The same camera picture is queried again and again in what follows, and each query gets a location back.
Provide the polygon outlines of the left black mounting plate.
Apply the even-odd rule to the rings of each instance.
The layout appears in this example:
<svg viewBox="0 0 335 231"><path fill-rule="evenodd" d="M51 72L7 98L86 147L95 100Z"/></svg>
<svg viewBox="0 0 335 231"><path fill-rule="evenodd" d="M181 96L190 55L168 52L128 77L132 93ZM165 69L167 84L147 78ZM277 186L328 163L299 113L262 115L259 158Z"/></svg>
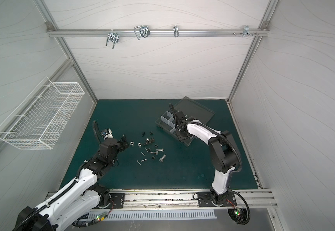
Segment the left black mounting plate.
<svg viewBox="0 0 335 231"><path fill-rule="evenodd" d="M124 193L106 193L101 196L97 209L123 208L125 200Z"/></svg>

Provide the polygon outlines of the black mounting plate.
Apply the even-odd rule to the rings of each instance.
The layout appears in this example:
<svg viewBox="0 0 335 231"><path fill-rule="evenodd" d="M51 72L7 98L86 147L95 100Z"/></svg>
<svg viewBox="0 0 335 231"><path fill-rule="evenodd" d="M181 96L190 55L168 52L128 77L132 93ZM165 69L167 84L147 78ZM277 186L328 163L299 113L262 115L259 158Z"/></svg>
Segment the black mounting plate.
<svg viewBox="0 0 335 231"><path fill-rule="evenodd" d="M124 193L106 193L101 196L97 209L123 208L125 200Z"/></svg>
<svg viewBox="0 0 335 231"><path fill-rule="evenodd" d="M225 192L224 194L216 194L215 191L197 192L193 199L198 201L198 206L201 208L237 206L235 195L232 192Z"/></svg>

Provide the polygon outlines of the horizontal aluminium top rail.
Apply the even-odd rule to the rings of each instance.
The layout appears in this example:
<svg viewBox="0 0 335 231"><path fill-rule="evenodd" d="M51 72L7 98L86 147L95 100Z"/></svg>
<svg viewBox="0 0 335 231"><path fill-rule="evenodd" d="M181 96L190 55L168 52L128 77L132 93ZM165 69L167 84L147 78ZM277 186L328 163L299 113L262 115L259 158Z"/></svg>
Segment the horizontal aluminium top rail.
<svg viewBox="0 0 335 231"><path fill-rule="evenodd" d="M120 38L135 38L133 29L58 29L48 31L47 34L53 38L76 38L76 37L107 37L113 31ZM233 33L240 33L243 28L237 29L181 29L179 28L178 37L234 37ZM270 34L269 30L259 30L250 28L251 32L257 32L258 37L266 37ZM150 29L150 38L174 38L173 28Z"/></svg>

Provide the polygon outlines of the right metal bracket with bolts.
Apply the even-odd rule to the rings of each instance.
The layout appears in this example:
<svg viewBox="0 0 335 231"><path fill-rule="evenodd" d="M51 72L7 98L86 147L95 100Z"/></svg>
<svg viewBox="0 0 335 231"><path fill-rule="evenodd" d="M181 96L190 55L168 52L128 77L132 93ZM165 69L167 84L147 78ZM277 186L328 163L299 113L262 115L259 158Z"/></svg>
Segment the right metal bracket with bolts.
<svg viewBox="0 0 335 231"><path fill-rule="evenodd" d="M242 37L257 37L259 34L257 32L251 32L249 26L244 26L243 31L240 33L233 33L234 36Z"/></svg>

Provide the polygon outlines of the small metal bracket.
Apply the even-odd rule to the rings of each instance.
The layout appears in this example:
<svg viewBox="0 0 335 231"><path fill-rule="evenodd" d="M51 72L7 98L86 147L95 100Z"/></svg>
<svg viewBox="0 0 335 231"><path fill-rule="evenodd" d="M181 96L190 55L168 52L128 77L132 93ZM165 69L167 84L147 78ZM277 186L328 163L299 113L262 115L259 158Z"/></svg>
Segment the small metal bracket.
<svg viewBox="0 0 335 231"><path fill-rule="evenodd" d="M179 28L177 26L173 26L173 34L175 38L179 36Z"/></svg>

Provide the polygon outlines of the middle metal U-bolt clamp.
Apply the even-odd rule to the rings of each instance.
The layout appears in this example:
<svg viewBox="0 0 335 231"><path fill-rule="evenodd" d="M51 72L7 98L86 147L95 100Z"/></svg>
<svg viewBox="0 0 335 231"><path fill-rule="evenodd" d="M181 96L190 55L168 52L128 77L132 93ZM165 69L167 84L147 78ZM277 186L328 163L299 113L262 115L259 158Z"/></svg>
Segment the middle metal U-bolt clamp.
<svg viewBox="0 0 335 231"><path fill-rule="evenodd" d="M149 27L146 25L136 26L133 31L138 40L147 38L151 34Z"/></svg>

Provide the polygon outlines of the metal u-bolt clamp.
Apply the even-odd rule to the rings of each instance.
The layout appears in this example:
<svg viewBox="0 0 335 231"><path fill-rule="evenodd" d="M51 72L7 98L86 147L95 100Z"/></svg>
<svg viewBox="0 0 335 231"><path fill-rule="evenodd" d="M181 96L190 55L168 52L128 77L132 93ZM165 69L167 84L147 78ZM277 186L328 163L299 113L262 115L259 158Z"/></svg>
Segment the metal u-bolt clamp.
<svg viewBox="0 0 335 231"><path fill-rule="evenodd" d="M108 33L107 40L106 40L106 46L109 44L112 44L112 49L114 49L115 45L119 42L119 35L117 33L114 33L111 31Z"/></svg>
<svg viewBox="0 0 335 231"><path fill-rule="evenodd" d="M149 27L146 25L136 26L133 31L138 40L147 38L151 34Z"/></svg>

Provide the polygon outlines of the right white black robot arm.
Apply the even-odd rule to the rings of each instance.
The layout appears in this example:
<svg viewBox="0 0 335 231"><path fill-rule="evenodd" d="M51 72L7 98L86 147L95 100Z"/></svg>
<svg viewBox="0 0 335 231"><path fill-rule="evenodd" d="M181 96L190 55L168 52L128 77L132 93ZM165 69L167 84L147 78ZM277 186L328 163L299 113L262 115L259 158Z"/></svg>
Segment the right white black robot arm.
<svg viewBox="0 0 335 231"><path fill-rule="evenodd" d="M214 130L198 119L188 117L182 111L175 110L173 104L169 104L169 108L175 121L175 133L179 141L196 137L208 145L210 159L215 168L210 197L215 206L221 206L228 194L233 192L230 190L232 175L240 172L243 167L237 145L230 141L233 136L228 131Z"/></svg>

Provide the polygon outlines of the green table mat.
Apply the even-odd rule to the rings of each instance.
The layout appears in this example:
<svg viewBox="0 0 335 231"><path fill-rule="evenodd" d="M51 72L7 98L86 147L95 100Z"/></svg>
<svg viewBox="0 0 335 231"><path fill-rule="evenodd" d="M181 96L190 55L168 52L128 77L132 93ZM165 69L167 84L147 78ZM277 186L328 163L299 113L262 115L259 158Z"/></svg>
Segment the green table mat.
<svg viewBox="0 0 335 231"><path fill-rule="evenodd" d="M90 159L98 151L92 122L96 120L100 130L110 128L113 136L120 139L126 135L128 142L133 141L125 151L118 154L115 164L99 183L110 189L208 189L213 180L215 168L211 163L208 146L194 139L186 147L156 125L156 120L169 109L169 103L179 100L99 100L87 128L80 140L71 164L61 181L65 186L76 174L84 160ZM251 165L248 162L237 129L225 100L196 100L196 102L215 112L207 123L218 131L229 131L240 150L243 168L235 173L230 186L234 189L257 189ZM138 147L146 138L155 142L147 147ZM155 160L145 150L164 149ZM159 159L166 155L161 163Z"/></svg>

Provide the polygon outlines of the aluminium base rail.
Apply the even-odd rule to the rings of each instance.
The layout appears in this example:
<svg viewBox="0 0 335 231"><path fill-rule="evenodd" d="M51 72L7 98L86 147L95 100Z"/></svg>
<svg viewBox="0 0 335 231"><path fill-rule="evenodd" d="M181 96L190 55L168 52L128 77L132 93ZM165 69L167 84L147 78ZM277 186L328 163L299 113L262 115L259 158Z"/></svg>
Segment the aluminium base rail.
<svg viewBox="0 0 335 231"><path fill-rule="evenodd" d="M122 190L113 189L110 193L123 193L123 207L120 210L183 210L204 209L196 198L198 192L208 189L162 189L162 190ZM231 199L237 208L278 208L278 204L269 189L235 189L243 199L234 195Z"/></svg>

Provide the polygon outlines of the left metal U-bolt clamp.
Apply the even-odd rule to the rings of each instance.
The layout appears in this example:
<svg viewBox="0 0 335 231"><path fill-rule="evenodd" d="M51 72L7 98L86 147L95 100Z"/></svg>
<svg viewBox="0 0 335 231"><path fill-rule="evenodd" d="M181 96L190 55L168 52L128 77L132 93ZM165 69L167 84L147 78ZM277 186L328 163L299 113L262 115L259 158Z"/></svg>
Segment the left metal U-bolt clamp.
<svg viewBox="0 0 335 231"><path fill-rule="evenodd" d="M112 44L112 49L114 49L115 45L119 42L119 35L117 33L114 33L111 31L108 33L107 40L106 40L106 46L109 44Z"/></svg>

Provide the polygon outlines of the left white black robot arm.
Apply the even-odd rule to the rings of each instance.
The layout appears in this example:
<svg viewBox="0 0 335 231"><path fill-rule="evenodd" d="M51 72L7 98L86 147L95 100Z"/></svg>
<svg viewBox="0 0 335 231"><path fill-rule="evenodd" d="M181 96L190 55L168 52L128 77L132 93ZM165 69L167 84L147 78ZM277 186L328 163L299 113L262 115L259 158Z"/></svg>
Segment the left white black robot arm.
<svg viewBox="0 0 335 231"><path fill-rule="evenodd" d="M125 135L120 140L106 135L96 154L79 167L69 183L41 204L26 207L18 214L14 230L63 231L71 224L87 227L102 221L107 213L84 224L78 223L88 211L114 205L110 190L98 181L117 163L117 155L128 147Z"/></svg>

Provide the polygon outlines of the clear plastic compartment organizer box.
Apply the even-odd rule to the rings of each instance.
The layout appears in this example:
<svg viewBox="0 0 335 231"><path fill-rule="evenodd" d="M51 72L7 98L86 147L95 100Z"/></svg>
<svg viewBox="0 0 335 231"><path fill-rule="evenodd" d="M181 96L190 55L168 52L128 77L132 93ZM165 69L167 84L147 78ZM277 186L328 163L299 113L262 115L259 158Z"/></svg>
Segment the clear plastic compartment organizer box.
<svg viewBox="0 0 335 231"><path fill-rule="evenodd" d="M207 124L215 115L214 111L190 99L189 97L184 97L177 104L175 104L173 108L177 118L180 119L180 122L178 122L179 124L187 120L192 121L195 119L199 120L203 124ZM157 119L156 125L179 141L176 132L175 117L170 109Z"/></svg>

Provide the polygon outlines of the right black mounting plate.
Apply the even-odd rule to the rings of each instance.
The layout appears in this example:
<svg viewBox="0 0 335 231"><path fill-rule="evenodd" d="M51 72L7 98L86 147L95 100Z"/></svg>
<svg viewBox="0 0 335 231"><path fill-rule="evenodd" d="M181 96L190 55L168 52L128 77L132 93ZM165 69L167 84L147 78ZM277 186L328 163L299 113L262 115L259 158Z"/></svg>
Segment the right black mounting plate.
<svg viewBox="0 0 335 231"><path fill-rule="evenodd" d="M198 201L198 206L201 208L237 206L235 195L232 192L225 192L224 194L216 194L215 191L197 192L193 199Z"/></svg>

